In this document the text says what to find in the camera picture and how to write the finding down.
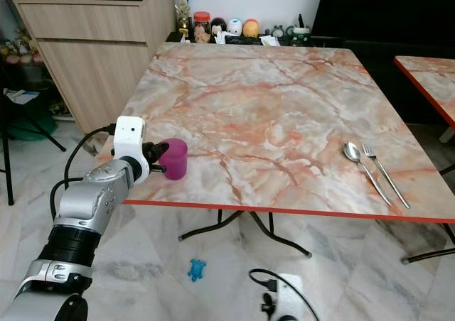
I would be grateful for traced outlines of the red-lidded glass jar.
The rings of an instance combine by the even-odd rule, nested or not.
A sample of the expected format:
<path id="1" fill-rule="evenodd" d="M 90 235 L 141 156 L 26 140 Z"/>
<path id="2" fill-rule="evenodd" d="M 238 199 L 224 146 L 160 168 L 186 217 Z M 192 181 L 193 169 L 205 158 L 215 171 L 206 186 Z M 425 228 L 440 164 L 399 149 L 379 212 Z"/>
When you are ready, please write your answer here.
<path id="1" fill-rule="evenodd" d="M 211 16 L 207 11 L 193 13 L 193 42 L 209 44 L 211 42 Z"/>

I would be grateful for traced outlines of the green object on floor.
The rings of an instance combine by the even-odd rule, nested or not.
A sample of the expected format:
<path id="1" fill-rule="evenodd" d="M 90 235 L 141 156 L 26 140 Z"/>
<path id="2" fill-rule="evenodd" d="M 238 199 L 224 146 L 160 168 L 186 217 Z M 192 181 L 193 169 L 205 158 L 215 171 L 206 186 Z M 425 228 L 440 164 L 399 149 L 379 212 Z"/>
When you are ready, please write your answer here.
<path id="1" fill-rule="evenodd" d="M 58 124 L 52 119 L 49 114 L 32 114 L 29 116 L 36 122 L 37 125 L 41 126 L 45 132 L 50 134 L 54 133 L 58 129 Z M 20 141 L 42 141 L 46 140 L 46 137 L 40 132 L 35 125 L 33 125 L 25 116 L 17 116 L 12 119 L 9 123 L 9 131 L 11 137 Z"/>

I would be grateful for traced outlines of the black tripod stand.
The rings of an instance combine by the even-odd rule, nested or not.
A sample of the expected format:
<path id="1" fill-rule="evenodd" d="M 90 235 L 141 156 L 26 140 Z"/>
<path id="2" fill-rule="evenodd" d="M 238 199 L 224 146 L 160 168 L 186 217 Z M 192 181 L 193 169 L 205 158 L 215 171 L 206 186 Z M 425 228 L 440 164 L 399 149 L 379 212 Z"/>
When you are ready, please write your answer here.
<path id="1" fill-rule="evenodd" d="M 23 89 L 2 89 L 1 112 L 0 112 L 0 139 L 3 150 L 4 184 L 6 184 L 6 199 L 9 205 L 14 204 L 14 187 L 12 178 L 12 151 L 10 140 L 12 136 L 7 129 L 12 119 L 17 116 L 25 116 L 40 132 L 60 151 L 66 152 L 66 148 L 52 134 L 46 132 L 41 126 L 33 122 L 29 114 L 49 114 L 48 100 L 37 91 L 27 91 Z"/>

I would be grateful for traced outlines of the purple plastic cup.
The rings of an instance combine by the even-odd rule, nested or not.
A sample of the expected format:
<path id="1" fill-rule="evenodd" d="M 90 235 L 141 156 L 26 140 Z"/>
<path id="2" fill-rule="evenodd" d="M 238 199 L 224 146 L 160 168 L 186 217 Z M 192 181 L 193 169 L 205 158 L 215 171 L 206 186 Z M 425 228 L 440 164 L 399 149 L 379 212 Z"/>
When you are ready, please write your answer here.
<path id="1" fill-rule="evenodd" d="M 168 149 L 159 158 L 159 165 L 163 166 L 163 174 L 169 180 L 179 180 L 186 174 L 186 159 L 188 159 L 188 145 L 179 138 L 169 138 L 161 142 Z"/>

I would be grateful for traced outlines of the white round figurine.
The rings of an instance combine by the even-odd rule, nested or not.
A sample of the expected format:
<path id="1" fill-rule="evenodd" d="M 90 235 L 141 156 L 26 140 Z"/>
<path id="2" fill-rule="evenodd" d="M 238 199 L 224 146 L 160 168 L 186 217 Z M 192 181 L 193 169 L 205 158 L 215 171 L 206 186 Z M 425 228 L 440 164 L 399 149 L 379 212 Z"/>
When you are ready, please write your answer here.
<path id="1" fill-rule="evenodd" d="M 241 36 L 243 29 L 243 21 L 237 17 L 232 17 L 227 20 L 227 25 L 225 25 L 225 32 L 232 36 Z"/>

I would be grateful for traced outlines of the small blue toy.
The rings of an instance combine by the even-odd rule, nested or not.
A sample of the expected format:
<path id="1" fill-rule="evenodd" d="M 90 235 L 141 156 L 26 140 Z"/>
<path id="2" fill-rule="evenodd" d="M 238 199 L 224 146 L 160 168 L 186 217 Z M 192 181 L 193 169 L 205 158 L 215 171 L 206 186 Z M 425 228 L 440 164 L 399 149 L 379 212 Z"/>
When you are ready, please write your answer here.
<path id="1" fill-rule="evenodd" d="M 207 267 L 208 262 L 202 259 L 191 259 L 191 268 L 188 270 L 186 275 L 188 275 L 191 282 L 198 282 L 205 278 L 205 267 Z"/>

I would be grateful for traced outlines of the green mug with pens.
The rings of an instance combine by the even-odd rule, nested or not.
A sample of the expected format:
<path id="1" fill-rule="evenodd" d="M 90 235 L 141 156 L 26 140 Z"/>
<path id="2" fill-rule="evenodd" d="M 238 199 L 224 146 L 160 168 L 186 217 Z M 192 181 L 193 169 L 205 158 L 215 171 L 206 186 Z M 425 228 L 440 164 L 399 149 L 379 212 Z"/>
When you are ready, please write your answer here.
<path id="1" fill-rule="evenodd" d="M 298 15 L 298 23 L 287 29 L 287 34 L 290 35 L 292 46 L 302 46 L 309 42 L 311 36 L 310 28 L 304 23 L 302 13 Z"/>

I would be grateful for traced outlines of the dark round figurine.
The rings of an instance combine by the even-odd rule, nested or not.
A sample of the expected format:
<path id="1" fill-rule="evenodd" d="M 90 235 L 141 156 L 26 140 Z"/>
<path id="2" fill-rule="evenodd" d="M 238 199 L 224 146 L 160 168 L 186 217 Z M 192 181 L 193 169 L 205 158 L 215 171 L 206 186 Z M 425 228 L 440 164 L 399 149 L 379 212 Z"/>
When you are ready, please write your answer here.
<path id="1" fill-rule="evenodd" d="M 228 24 L 222 17 L 214 17 L 210 22 L 210 34 L 212 38 L 217 38 L 222 32 L 228 31 Z"/>

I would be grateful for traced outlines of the orange round figurine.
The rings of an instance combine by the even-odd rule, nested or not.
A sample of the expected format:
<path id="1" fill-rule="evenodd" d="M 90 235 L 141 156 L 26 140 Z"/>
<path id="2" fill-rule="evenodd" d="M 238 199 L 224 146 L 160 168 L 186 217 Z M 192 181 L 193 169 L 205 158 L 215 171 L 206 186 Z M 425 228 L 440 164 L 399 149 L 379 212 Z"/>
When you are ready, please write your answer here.
<path id="1" fill-rule="evenodd" d="M 242 36 L 245 38 L 258 38 L 259 21 L 253 18 L 247 19 L 242 26 Z"/>

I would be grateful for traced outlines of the marble-top table partly seen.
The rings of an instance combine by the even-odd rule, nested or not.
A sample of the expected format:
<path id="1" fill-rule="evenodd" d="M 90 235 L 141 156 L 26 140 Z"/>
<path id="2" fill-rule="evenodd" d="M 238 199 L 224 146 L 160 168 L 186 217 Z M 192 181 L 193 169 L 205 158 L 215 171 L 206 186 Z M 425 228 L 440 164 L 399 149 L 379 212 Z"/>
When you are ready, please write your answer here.
<path id="1" fill-rule="evenodd" d="M 455 59 L 397 55 L 394 62 L 455 129 Z"/>

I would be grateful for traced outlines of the marble-top folding table red edge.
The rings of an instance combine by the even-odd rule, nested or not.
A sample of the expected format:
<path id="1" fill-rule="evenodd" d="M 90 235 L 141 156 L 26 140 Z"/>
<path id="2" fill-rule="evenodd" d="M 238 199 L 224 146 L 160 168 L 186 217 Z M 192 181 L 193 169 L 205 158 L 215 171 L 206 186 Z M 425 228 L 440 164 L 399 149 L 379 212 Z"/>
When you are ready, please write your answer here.
<path id="1" fill-rule="evenodd" d="M 250 214 L 270 239 L 272 213 L 360 217 L 455 230 L 455 193 L 354 52 L 343 48 L 166 43 L 157 48 L 125 116 L 145 139 L 188 144 L 179 180 L 146 179 L 128 205 Z M 360 149 L 365 171 L 343 153 Z M 412 208 L 407 210 L 362 145 L 367 143 Z"/>

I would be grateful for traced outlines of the silver metal spoon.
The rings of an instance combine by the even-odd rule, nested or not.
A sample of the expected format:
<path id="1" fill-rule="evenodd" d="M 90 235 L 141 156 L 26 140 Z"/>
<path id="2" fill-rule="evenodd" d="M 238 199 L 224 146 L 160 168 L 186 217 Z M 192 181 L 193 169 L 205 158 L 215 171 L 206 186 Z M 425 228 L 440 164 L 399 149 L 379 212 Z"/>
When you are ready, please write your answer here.
<path id="1" fill-rule="evenodd" d="M 359 165 L 365 171 L 368 180 L 371 182 L 371 185 L 373 185 L 373 187 L 377 191 L 377 194 L 380 195 L 380 197 L 383 199 L 386 205 L 389 205 L 389 207 L 391 207 L 391 201 L 389 201 L 387 195 L 384 194 L 380 185 L 378 185 L 376 178 L 374 178 L 373 174 L 371 174 L 370 169 L 368 169 L 364 162 L 362 162 L 360 156 L 360 149 L 358 149 L 358 147 L 354 143 L 348 141 L 345 142 L 343 145 L 343 153 L 348 160 Z"/>

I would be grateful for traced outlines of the silver metal fork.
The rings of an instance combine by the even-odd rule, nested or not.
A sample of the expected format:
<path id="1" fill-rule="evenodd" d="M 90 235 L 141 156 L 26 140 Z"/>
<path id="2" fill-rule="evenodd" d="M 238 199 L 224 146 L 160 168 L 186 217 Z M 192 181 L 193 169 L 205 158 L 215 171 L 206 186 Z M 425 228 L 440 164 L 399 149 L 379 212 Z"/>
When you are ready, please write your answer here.
<path id="1" fill-rule="evenodd" d="M 392 189 L 394 190 L 397 197 L 400 198 L 404 207 L 406 207 L 407 210 L 410 210 L 410 208 L 412 208 L 412 206 L 410 205 L 409 201 L 407 201 L 407 199 L 404 197 L 404 195 L 401 194 L 400 189 L 397 188 L 397 185 L 395 184 L 395 181 L 391 178 L 390 173 L 387 172 L 387 169 L 385 168 L 385 166 L 382 164 L 380 159 L 378 159 L 377 153 L 374 152 L 373 148 L 371 148 L 371 146 L 368 145 L 367 143 L 364 143 L 362 145 L 362 149 L 363 149 L 364 154 L 367 156 L 367 158 L 373 159 L 376 166 L 380 169 L 381 173 L 385 176 L 387 181 L 389 181 Z"/>

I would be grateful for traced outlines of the light wooden cabinet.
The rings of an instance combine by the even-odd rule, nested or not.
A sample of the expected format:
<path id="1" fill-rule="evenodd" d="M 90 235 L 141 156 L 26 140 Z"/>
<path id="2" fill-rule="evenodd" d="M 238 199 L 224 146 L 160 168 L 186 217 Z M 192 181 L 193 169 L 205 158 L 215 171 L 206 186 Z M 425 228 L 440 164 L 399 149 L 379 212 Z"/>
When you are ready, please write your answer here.
<path id="1" fill-rule="evenodd" d="M 176 27 L 175 0 L 12 0 L 75 123 L 114 122 Z"/>

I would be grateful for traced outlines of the gold trophy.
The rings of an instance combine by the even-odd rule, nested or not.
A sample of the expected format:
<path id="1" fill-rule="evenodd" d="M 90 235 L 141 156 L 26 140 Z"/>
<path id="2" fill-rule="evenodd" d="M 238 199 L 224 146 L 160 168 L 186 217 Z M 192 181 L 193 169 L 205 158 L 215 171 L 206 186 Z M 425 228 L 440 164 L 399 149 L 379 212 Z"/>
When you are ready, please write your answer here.
<path id="1" fill-rule="evenodd" d="M 186 40 L 189 39 L 189 30 L 191 29 L 191 6 L 189 0 L 176 0 L 176 16 L 178 17 L 178 32 Z"/>

